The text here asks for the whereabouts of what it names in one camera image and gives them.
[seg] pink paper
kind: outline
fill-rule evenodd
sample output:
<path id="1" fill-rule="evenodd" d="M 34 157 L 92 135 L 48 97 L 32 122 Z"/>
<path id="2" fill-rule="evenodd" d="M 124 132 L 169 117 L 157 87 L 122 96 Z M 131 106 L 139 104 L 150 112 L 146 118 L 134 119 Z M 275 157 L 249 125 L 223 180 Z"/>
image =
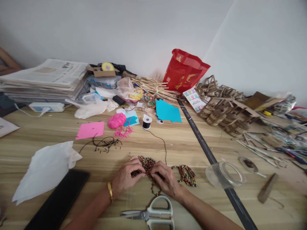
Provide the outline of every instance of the pink paper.
<path id="1" fill-rule="evenodd" d="M 76 140 L 102 136 L 104 127 L 104 122 L 82 124 L 76 136 Z"/>

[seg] human arm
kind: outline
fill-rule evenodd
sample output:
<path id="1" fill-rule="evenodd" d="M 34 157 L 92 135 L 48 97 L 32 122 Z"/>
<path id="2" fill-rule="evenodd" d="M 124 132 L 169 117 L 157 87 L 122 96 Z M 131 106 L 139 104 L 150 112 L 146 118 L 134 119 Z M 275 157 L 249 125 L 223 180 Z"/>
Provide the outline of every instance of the human arm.
<path id="1" fill-rule="evenodd" d="M 1 47 L 0 47 L 0 59 L 7 65 L 7 66 L 0 65 L 0 76 L 22 70 L 21 66 L 17 62 L 15 62 L 15 60 L 11 58 L 9 54 Z"/>
<path id="2" fill-rule="evenodd" d="M 143 173 L 138 174 L 134 178 L 131 177 L 131 172 L 140 170 Z M 135 183 L 145 176 L 145 169 L 141 162 L 136 157 L 131 157 L 129 162 L 125 163 L 113 181 L 111 182 L 113 199 L 116 199 L 125 190 L 132 188 Z M 93 201 L 76 216 L 64 230 L 88 230 L 92 229 L 98 217 L 106 210 L 111 203 L 109 189 L 105 186 L 93 199 Z"/>
<path id="3" fill-rule="evenodd" d="M 157 173 L 160 173 L 165 179 L 163 180 Z M 154 165 L 151 175 L 160 185 L 163 192 L 181 203 L 195 217 L 202 229 L 242 230 L 232 220 L 194 196 L 183 185 L 178 184 L 172 169 L 162 161 Z"/>

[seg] plastic storage box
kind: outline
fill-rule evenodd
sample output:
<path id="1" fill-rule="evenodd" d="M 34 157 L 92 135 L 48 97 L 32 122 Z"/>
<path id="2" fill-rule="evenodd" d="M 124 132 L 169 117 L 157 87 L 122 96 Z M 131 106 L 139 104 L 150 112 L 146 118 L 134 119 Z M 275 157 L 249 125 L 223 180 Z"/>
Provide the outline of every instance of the plastic storage box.
<path id="1" fill-rule="evenodd" d="M 109 77 L 109 78 L 96 78 L 94 75 L 89 76 L 87 81 L 95 87 L 103 88 L 116 88 L 117 82 L 121 79 L 121 76 Z"/>

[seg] beads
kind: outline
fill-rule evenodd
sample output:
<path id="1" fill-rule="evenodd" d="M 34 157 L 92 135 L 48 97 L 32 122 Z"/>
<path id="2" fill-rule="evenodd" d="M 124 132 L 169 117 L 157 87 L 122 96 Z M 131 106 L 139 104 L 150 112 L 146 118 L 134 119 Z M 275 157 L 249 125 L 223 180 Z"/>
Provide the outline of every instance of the beads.
<path id="1" fill-rule="evenodd" d="M 184 181 L 188 186 L 191 187 L 196 187 L 196 181 L 195 181 L 195 177 L 196 174 L 192 171 L 192 169 L 187 166 L 187 165 L 181 165 L 181 166 L 172 166 L 172 169 L 174 168 L 178 168 L 180 176 L 181 176 L 181 180 L 177 180 L 178 183 Z"/>
<path id="2" fill-rule="evenodd" d="M 151 193 L 154 194 L 155 196 L 159 196 L 161 195 L 161 189 L 158 193 L 154 193 L 154 184 L 155 184 L 155 180 L 153 179 L 153 177 L 150 174 L 150 171 L 152 170 L 152 168 L 154 167 L 156 161 L 153 160 L 150 157 L 143 157 L 143 156 L 138 156 L 139 161 L 142 163 L 143 168 L 145 169 L 146 175 L 148 176 L 148 178 L 152 181 L 151 184 Z M 140 174 L 141 172 L 139 170 L 137 171 L 133 171 L 131 173 L 132 177 L 135 177 L 136 175 Z"/>

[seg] hand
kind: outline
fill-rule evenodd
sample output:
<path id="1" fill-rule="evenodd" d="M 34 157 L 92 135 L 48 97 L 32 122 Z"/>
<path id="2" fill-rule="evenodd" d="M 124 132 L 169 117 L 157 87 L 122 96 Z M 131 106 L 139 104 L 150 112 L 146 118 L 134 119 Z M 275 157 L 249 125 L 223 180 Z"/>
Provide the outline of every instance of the hand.
<path id="1" fill-rule="evenodd" d="M 162 161 L 159 161 L 154 165 L 150 173 L 151 176 L 160 185 L 163 192 L 165 192 L 167 195 L 177 200 L 178 202 L 181 202 L 184 187 L 178 184 L 171 167 L 168 167 Z M 165 179 L 163 180 L 156 173 L 160 173 Z"/>
<path id="2" fill-rule="evenodd" d="M 136 170 L 142 173 L 132 178 L 131 173 Z M 125 190 L 132 188 L 135 183 L 144 176 L 146 176 L 145 169 L 142 167 L 140 160 L 132 156 L 127 163 L 122 165 L 111 182 L 113 197 L 116 198 Z"/>

